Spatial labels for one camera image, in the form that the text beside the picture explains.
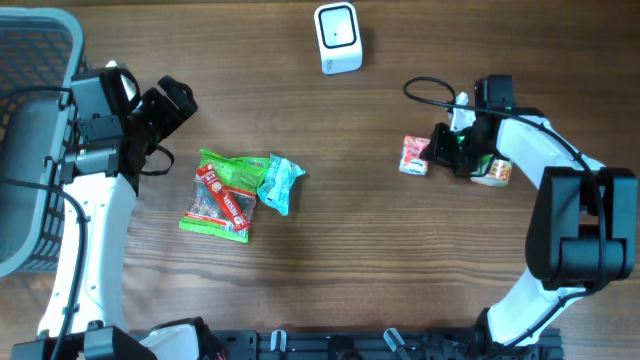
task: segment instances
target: white device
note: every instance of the white device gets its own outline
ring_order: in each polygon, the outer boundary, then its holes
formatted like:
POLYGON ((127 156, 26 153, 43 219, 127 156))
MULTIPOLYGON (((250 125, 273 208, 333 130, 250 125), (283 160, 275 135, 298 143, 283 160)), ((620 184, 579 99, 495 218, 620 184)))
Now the white device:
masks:
POLYGON ((326 4, 313 16, 320 47, 322 72, 353 71, 362 65, 362 42, 356 9, 348 2, 326 4))

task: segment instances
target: gray plastic basket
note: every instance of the gray plastic basket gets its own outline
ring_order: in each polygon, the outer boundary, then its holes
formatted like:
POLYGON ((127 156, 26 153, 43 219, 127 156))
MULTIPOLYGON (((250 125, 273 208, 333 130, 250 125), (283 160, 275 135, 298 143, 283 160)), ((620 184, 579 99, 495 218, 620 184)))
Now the gray plastic basket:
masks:
MULTIPOLYGON (((32 85, 69 87, 86 67, 84 35, 59 9, 0 7, 0 94, 32 85)), ((0 101, 0 176, 58 186, 55 165, 68 145, 68 94, 29 92, 0 101)), ((0 184, 0 277, 53 271, 58 263, 64 201, 43 190, 0 184)))

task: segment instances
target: wire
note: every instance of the wire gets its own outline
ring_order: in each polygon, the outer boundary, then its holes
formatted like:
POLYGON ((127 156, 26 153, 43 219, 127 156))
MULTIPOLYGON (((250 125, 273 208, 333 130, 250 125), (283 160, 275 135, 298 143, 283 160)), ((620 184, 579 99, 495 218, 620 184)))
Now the wire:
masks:
POLYGON ((25 87, 25 88, 19 88, 19 89, 8 91, 8 92, 0 95, 0 101, 4 100, 6 98, 9 98, 11 96, 17 95, 17 94, 22 94, 22 93, 25 93, 25 92, 32 92, 32 91, 60 91, 60 92, 71 93, 71 89, 65 88, 65 87, 61 87, 61 86, 34 85, 34 86, 29 86, 29 87, 25 87))
POLYGON ((73 314, 76 311, 76 301, 78 300, 78 287, 80 286, 80 276, 82 274, 84 252, 87 244, 87 218, 85 216, 84 210, 82 209, 82 206, 76 199, 73 198, 73 196, 67 194, 62 190, 56 189, 53 186, 20 181, 20 180, 5 178, 2 176, 0 176, 0 183, 21 186, 21 187, 30 188, 30 189, 46 190, 47 192, 54 193, 66 199, 74 208, 74 210, 76 211, 76 214, 78 214, 78 229, 79 229, 78 255, 76 257, 76 265, 73 271, 73 280, 71 281, 69 299, 67 301, 67 306, 64 308, 64 318, 62 320, 60 334, 58 335, 58 340, 56 341, 56 345, 53 348, 53 354, 51 355, 51 359, 56 360, 60 356, 60 352, 62 350, 62 338, 69 331, 69 326, 71 325, 71 319, 73 318, 73 314))
POLYGON ((169 151, 168 149, 166 149, 166 148, 164 148, 163 146, 160 146, 160 145, 156 145, 156 149, 160 150, 163 154, 167 155, 167 157, 171 161, 171 164, 169 164, 169 167, 164 169, 164 170, 140 171, 140 175, 160 176, 160 175, 168 174, 169 170, 171 170, 171 167, 173 166, 173 162, 176 160, 175 157, 173 156, 173 154, 171 153, 171 151, 169 151))
POLYGON ((505 112, 505 111, 498 111, 498 110, 492 110, 492 109, 483 109, 483 108, 478 108, 478 107, 475 107, 475 106, 456 104, 455 103, 455 91, 453 90, 453 87, 451 87, 451 85, 447 84, 446 82, 444 82, 443 80, 440 80, 438 78, 425 77, 425 76, 415 77, 415 78, 407 81, 404 84, 403 91, 404 91, 404 94, 407 97, 409 97, 410 99, 418 101, 418 102, 421 102, 421 103, 424 103, 424 104, 440 106, 440 107, 444 107, 444 108, 447 108, 447 109, 463 109, 463 110, 471 110, 471 111, 476 111, 476 112, 482 112, 482 113, 486 113, 486 114, 499 115, 499 116, 503 116, 503 117, 508 118, 508 119, 516 120, 516 121, 519 121, 521 123, 527 124, 529 126, 532 126, 532 127, 536 128, 536 129, 538 129, 539 131, 544 132, 549 137, 554 139, 558 144, 560 144, 562 147, 564 147, 567 150, 567 152, 573 157, 574 161, 576 161, 582 168, 584 168, 585 175, 587 176, 587 180, 589 181, 589 183, 591 185, 591 188, 593 190, 594 201, 596 202, 596 211, 598 213, 598 227, 599 227, 599 231, 600 231, 600 234, 599 234, 600 235, 599 236, 600 237, 600 241, 599 241, 599 248, 598 248, 599 258, 598 258, 598 279, 597 279, 597 281, 595 282, 595 284, 591 288, 588 288, 585 291, 569 294, 569 295, 566 295, 566 296, 563 296, 563 297, 559 298, 558 302, 556 303, 556 305, 554 305, 554 307, 547 314, 545 314, 545 316, 543 316, 542 319, 540 319, 540 321, 538 321, 533 327, 527 329, 527 331, 525 331, 522 335, 520 335, 515 340, 513 340, 511 343, 509 343, 509 345, 503 346, 497 352, 495 352, 493 354, 490 354, 489 358, 493 358, 493 357, 499 356, 499 355, 503 354, 506 350, 517 346, 520 342, 522 342, 526 338, 533 336, 533 334, 535 334, 536 331, 538 331, 542 326, 544 326, 544 324, 546 324, 547 321, 549 321, 560 309, 562 309, 566 305, 567 301, 575 299, 575 298, 579 298, 579 297, 586 297, 586 296, 593 295, 596 292, 602 290, 602 288, 606 285, 606 279, 605 279, 606 274, 605 274, 605 269, 604 269, 604 264, 605 264, 605 261, 606 261, 606 251, 605 251, 605 246, 606 246, 606 223, 605 223, 605 219, 604 219, 604 204, 603 204, 603 200, 602 200, 602 194, 600 194, 600 189, 598 187, 595 175, 591 171, 591 168, 589 168, 589 165, 587 165, 587 163, 582 158, 582 154, 577 152, 577 151, 575 151, 574 148, 566 140, 564 140, 560 135, 556 134, 554 131, 548 129, 544 125, 538 124, 538 123, 533 122, 533 121, 528 120, 528 119, 525 119, 525 118, 523 118, 522 116, 519 116, 519 115, 510 114, 510 113, 505 112), (443 101, 438 101, 438 100, 425 99, 425 98, 422 98, 422 97, 419 97, 419 96, 411 94, 408 91, 409 85, 411 85, 411 84, 413 84, 415 82, 418 82, 418 81, 433 82, 433 83, 436 83, 436 84, 444 86, 453 95, 453 100, 451 102, 443 102, 443 101))

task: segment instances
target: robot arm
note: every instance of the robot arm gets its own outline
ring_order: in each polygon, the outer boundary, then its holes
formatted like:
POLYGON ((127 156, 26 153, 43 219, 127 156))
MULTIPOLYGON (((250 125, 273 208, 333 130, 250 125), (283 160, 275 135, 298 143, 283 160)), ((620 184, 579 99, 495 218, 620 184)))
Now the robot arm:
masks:
POLYGON ((535 344, 544 328, 563 310, 594 292, 594 284, 602 275, 600 266, 605 277, 600 287, 631 273, 635 261, 637 181, 626 169, 606 168, 580 154, 537 109, 516 107, 510 76, 492 75, 479 80, 475 97, 475 107, 466 106, 466 94, 456 97, 456 105, 460 106, 450 112, 451 126, 436 126, 421 157, 456 173, 477 171, 478 160, 485 155, 509 159, 539 190, 527 234, 528 268, 509 293, 478 318, 484 337, 480 353, 486 355, 504 347, 535 344), (507 113, 528 123, 504 116, 507 113), (576 161, 575 153, 583 164, 576 161), (595 182, 603 197, 605 222, 600 226, 606 227, 606 241, 602 255, 598 227, 580 223, 584 210, 596 215, 595 203, 599 200, 589 191, 593 188, 585 180, 584 164, 596 174, 595 182))

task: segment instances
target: wood grain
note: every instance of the wood grain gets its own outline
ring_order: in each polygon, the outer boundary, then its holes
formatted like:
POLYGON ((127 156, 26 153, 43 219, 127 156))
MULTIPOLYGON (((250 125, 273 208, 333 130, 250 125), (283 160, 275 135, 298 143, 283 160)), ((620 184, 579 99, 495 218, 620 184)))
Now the wood grain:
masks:
MULTIPOLYGON (((132 328, 188 316, 215 329, 467 325, 502 298, 526 266, 535 189, 520 171, 500 189, 436 167, 400 174, 403 136, 446 120, 404 97, 414 76, 469 92, 480 77, 513 74, 519 103, 584 153, 640 171, 640 3, 360 3, 364 66, 332 77, 320 70, 317 6, 69 8, 93 64, 123 61, 143 89, 170 74, 200 106, 164 142, 172 172, 142 180, 124 270, 132 328), (179 230, 202 147, 300 164, 308 175, 291 214, 260 204, 250 245, 179 230)), ((164 164, 154 156, 150 167, 164 164)), ((52 278, 0 280, 0 358, 35 335, 52 278)), ((568 359, 635 359, 638 318, 634 273, 554 326, 568 359)))

